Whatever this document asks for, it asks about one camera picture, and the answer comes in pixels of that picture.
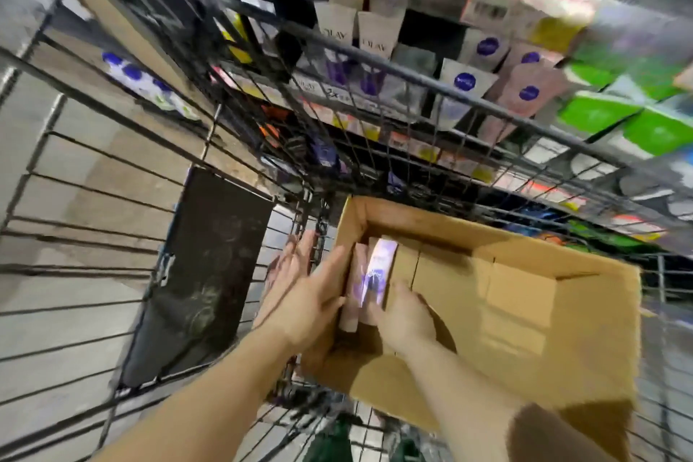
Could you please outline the white tube blue round label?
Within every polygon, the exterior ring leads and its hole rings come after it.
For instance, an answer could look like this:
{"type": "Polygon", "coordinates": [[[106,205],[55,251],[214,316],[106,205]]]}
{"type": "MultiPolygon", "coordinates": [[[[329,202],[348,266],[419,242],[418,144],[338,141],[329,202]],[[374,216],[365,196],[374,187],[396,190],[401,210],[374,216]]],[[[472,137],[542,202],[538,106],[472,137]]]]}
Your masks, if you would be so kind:
{"type": "Polygon", "coordinates": [[[457,57],[461,64],[485,72],[496,72],[510,48],[510,40],[498,34],[477,28],[467,28],[461,51],[457,57]]]}
{"type": "MultiPolygon", "coordinates": [[[[482,98],[498,80],[498,75],[462,64],[449,58],[443,60],[439,81],[455,89],[482,98]]],[[[430,119],[440,131],[452,131],[469,112],[471,105],[436,94],[430,119]]]]}

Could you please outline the green product packet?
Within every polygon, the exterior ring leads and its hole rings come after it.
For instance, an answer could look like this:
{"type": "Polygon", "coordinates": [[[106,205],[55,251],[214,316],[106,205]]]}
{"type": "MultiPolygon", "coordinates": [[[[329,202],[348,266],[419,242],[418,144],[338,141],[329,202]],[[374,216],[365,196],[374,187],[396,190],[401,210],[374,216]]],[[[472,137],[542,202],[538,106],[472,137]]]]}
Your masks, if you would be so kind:
{"type": "Polygon", "coordinates": [[[693,117],[648,107],[624,124],[622,134],[644,156],[662,156],[693,143],[693,117]]]}
{"type": "Polygon", "coordinates": [[[580,90],[558,111],[552,126],[581,139],[605,131],[643,109],[628,98],[580,90]]]}

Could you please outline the glossy purple product box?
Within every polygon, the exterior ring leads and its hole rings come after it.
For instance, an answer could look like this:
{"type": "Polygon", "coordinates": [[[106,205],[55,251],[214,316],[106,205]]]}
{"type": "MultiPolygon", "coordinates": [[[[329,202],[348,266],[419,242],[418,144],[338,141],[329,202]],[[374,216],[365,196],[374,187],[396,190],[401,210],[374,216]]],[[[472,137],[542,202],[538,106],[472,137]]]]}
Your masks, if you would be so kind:
{"type": "Polygon", "coordinates": [[[398,246],[393,239],[369,238],[367,266],[362,280],[362,320],[368,319],[371,302],[383,307],[398,246]]]}

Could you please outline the row of blue-capped white bottles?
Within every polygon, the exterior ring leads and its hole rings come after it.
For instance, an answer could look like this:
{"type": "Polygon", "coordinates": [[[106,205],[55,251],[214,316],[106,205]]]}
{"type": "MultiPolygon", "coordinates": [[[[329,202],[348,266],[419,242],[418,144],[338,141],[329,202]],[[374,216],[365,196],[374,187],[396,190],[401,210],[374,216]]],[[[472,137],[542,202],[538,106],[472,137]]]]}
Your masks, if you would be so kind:
{"type": "Polygon", "coordinates": [[[202,123],[199,115],[165,83],[112,52],[103,52],[101,56],[109,76],[134,91],[139,97],[151,102],[165,113],[172,113],[194,124],[202,123]]]}

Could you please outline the pale pink product box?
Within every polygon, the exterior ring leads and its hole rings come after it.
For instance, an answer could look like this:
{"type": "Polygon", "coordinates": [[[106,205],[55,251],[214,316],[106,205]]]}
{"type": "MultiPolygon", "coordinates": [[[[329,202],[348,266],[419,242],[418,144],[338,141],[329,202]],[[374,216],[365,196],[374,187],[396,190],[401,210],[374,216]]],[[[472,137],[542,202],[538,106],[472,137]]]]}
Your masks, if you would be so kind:
{"type": "Polygon", "coordinates": [[[369,313],[368,266],[376,245],[371,237],[368,244],[357,243],[353,248],[349,273],[345,286],[345,302],[340,312],[338,328],[342,332],[355,333],[360,323],[366,324],[369,313]]]}

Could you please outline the person's left forearm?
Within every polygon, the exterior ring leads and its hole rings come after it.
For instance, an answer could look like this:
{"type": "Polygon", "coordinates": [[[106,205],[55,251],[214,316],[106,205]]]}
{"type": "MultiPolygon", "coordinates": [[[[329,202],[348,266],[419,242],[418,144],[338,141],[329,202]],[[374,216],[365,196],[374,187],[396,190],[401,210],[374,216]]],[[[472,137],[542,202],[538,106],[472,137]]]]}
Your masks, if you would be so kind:
{"type": "Polygon", "coordinates": [[[284,366],[309,337],[305,328],[265,322],[93,462],[232,461],[284,366]]]}

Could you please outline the white cosmetic tube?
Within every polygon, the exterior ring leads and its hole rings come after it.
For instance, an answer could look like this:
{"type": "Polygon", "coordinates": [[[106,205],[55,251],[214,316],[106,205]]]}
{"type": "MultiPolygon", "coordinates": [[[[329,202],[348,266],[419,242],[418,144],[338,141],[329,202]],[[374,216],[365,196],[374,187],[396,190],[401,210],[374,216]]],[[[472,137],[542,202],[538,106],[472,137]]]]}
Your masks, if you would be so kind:
{"type": "Polygon", "coordinates": [[[314,2],[318,28],[327,38],[352,46],[357,10],[333,2],[314,2]]]}
{"type": "Polygon", "coordinates": [[[404,13],[387,17],[358,11],[359,48],[390,60],[403,23],[404,13]]]}

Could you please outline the person's right forearm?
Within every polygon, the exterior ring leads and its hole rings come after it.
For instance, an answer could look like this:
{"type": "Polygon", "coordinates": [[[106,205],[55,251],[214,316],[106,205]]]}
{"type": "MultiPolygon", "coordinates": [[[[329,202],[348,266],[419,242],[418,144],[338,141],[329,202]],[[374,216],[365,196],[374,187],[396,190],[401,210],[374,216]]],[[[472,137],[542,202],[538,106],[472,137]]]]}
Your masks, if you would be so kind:
{"type": "Polygon", "coordinates": [[[509,393],[435,340],[396,347],[455,462],[618,462],[553,411],[509,393]]]}

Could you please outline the row of shelf price tags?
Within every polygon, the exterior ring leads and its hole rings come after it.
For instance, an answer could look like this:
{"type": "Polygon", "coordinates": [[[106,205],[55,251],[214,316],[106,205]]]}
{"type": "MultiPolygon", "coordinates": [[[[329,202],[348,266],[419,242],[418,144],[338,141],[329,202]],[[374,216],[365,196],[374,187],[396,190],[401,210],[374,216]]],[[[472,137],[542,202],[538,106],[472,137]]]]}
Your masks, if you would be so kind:
{"type": "Polygon", "coordinates": [[[577,192],[568,186],[553,187],[547,178],[531,178],[497,156],[485,156],[484,144],[473,137],[453,132],[454,139],[446,140],[440,131],[428,133],[425,122],[415,122],[415,116],[378,105],[346,89],[312,80],[299,74],[284,85],[284,90],[267,83],[259,75],[248,77],[234,69],[214,67],[215,73],[232,89],[264,100],[274,108],[289,109],[292,104],[284,97],[290,95],[305,113],[325,125],[359,135],[367,140],[367,149],[375,151],[375,143],[387,145],[392,151],[404,153],[407,160],[422,160],[425,167],[440,167],[449,179],[476,184],[485,183],[499,191],[522,196],[530,202],[556,207],[562,217],[575,213],[579,225],[592,223],[602,230],[612,230],[624,237],[645,243],[662,242],[669,230],[653,223],[651,216],[638,213],[610,214],[604,203],[577,192]]]}

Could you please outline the person's left hand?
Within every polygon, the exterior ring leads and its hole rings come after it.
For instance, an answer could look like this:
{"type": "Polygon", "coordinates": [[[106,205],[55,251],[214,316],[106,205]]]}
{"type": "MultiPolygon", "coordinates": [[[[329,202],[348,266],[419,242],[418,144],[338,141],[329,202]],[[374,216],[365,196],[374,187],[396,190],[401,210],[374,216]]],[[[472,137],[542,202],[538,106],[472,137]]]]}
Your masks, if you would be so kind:
{"type": "Polygon", "coordinates": [[[318,295],[315,270],[310,258],[315,230],[291,236],[281,253],[270,263],[261,305],[252,333],[264,348],[279,351],[282,359],[302,353],[319,337],[345,302],[338,295],[318,295]]]}

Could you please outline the person's right hand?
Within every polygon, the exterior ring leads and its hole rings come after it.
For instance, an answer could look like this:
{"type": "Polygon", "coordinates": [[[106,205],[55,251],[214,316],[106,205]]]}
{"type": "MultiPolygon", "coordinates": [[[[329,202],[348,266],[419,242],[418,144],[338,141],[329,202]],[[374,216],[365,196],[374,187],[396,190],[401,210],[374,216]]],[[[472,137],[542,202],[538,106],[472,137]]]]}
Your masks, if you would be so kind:
{"type": "Polygon", "coordinates": [[[391,285],[386,309],[371,301],[367,313],[384,347],[408,363],[427,358],[436,349],[435,324],[428,306],[406,283],[391,285]]]}

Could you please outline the dark green item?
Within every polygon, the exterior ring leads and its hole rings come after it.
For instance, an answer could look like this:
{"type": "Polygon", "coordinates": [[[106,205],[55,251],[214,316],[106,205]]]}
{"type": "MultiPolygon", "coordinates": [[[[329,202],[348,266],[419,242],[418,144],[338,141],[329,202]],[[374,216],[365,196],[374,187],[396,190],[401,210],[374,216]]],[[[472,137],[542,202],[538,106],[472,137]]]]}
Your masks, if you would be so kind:
{"type": "Polygon", "coordinates": [[[352,424],[351,414],[338,414],[315,435],[302,462],[353,462],[352,424]]]}

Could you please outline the brown cardboard box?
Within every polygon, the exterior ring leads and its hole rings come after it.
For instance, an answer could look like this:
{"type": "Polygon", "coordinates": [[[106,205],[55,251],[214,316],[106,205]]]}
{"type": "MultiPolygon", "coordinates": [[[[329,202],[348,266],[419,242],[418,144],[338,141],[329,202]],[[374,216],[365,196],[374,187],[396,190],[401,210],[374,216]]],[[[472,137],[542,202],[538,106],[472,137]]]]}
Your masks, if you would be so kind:
{"type": "Polygon", "coordinates": [[[335,247],[398,242],[389,284],[432,309],[437,340],[510,391],[631,462],[637,267],[370,196],[350,196],[335,247]]]}

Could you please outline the black plastic cart seat flap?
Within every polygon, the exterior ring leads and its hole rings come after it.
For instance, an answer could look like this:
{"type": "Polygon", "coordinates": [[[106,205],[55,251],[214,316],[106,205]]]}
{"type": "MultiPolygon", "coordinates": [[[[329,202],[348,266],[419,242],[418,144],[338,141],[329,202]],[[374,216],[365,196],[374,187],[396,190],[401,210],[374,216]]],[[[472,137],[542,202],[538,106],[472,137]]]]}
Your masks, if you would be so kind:
{"type": "Polygon", "coordinates": [[[201,366],[230,347],[273,206],[206,169],[191,171],[120,387],[201,366]]]}

